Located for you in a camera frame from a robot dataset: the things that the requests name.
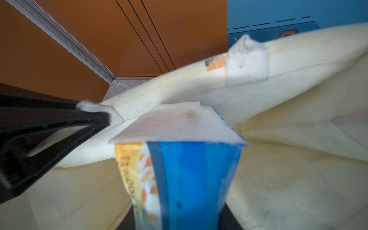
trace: orange wall panel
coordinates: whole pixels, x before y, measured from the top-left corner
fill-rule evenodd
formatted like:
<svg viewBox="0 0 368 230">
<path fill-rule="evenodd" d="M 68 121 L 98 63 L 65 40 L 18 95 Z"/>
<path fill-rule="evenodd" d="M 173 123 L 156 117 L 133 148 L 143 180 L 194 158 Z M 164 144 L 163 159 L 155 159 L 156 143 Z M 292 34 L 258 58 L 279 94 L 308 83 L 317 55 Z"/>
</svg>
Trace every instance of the orange wall panel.
<svg viewBox="0 0 368 230">
<path fill-rule="evenodd" d="M 0 83 L 102 101 L 110 85 L 6 0 L 0 0 L 0 27 Z"/>
<path fill-rule="evenodd" d="M 145 28 L 145 31 L 147 32 L 147 34 L 151 38 L 152 42 L 155 44 L 155 48 L 160 53 L 161 58 L 165 62 L 166 67 L 170 71 L 175 70 L 174 64 L 173 64 L 169 54 L 167 53 L 167 50 L 166 50 L 159 34 L 157 33 L 156 28 L 155 28 L 155 26 L 153 25 L 153 23 L 151 21 L 151 18 L 147 14 L 146 8 L 143 6 L 141 0 L 117 0 L 117 1 L 119 1 L 119 2 L 120 1 L 127 1 L 133 6 L 135 12 L 137 13 L 137 15 L 139 17 L 139 20 L 142 22 L 142 24 Z"/>
<path fill-rule="evenodd" d="M 144 5 L 176 68 L 227 52 L 226 0 L 130 1 Z"/>
<path fill-rule="evenodd" d="M 141 22 L 140 18 L 137 16 L 129 0 L 117 0 L 117 3 L 120 9 L 122 10 L 122 12 L 124 13 L 124 15 L 128 18 L 128 20 L 134 27 L 139 38 L 142 40 L 142 42 L 146 46 L 149 53 L 152 55 L 153 59 L 155 60 L 158 67 L 160 68 L 161 72 L 163 74 L 167 73 L 169 71 L 169 68 L 163 61 L 163 58 L 158 52 L 155 44 L 152 42 L 150 35 L 147 33 L 143 23 Z"/>
<path fill-rule="evenodd" d="M 162 72 L 115 0 L 35 0 L 117 77 Z"/>
</svg>

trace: orange fruit graphic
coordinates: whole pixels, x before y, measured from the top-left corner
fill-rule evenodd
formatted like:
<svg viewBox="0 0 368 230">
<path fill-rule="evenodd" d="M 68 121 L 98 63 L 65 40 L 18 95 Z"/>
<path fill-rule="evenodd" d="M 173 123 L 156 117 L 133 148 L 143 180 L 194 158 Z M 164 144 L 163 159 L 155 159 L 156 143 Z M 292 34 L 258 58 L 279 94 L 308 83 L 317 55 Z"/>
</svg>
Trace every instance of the orange fruit graphic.
<svg viewBox="0 0 368 230">
<path fill-rule="evenodd" d="M 159 218 L 155 214 L 149 213 L 149 212 L 146 212 L 146 217 L 147 217 L 147 220 L 152 221 L 152 222 L 159 220 Z"/>
<path fill-rule="evenodd" d="M 152 158 L 149 156 L 146 160 L 146 167 L 152 166 Z"/>
<path fill-rule="evenodd" d="M 221 55 L 212 60 L 207 66 L 207 71 L 215 70 L 226 66 L 226 55 Z"/>
<path fill-rule="evenodd" d="M 146 172 L 146 174 L 144 174 L 144 176 L 142 177 L 141 181 L 142 181 L 142 182 L 147 182 L 147 181 L 148 181 L 149 176 L 151 175 L 151 173 L 152 173 L 152 171 L 151 171 L 151 170 L 148 170 L 148 171 Z"/>
<path fill-rule="evenodd" d="M 142 153 L 142 154 L 139 156 L 138 160 L 143 160 L 143 158 L 144 158 L 144 153 Z"/>
<path fill-rule="evenodd" d="M 142 190 L 142 202 L 145 204 L 147 202 L 147 193 L 146 191 Z"/>
<path fill-rule="evenodd" d="M 151 187 L 151 194 L 157 195 L 158 193 L 159 193 L 159 191 L 157 189 L 157 184 L 152 185 L 152 187 Z"/>
</svg>

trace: snack package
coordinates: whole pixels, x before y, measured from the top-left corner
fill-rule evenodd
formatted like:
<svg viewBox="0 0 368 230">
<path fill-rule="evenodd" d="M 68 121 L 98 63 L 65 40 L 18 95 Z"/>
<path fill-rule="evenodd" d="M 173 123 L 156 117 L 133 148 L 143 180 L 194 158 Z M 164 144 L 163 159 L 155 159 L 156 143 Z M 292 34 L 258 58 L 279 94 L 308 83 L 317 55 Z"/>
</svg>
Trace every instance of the snack package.
<svg viewBox="0 0 368 230">
<path fill-rule="evenodd" d="M 199 102 L 160 105 L 111 141 L 136 229 L 217 229 L 240 137 Z"/>
</svg>

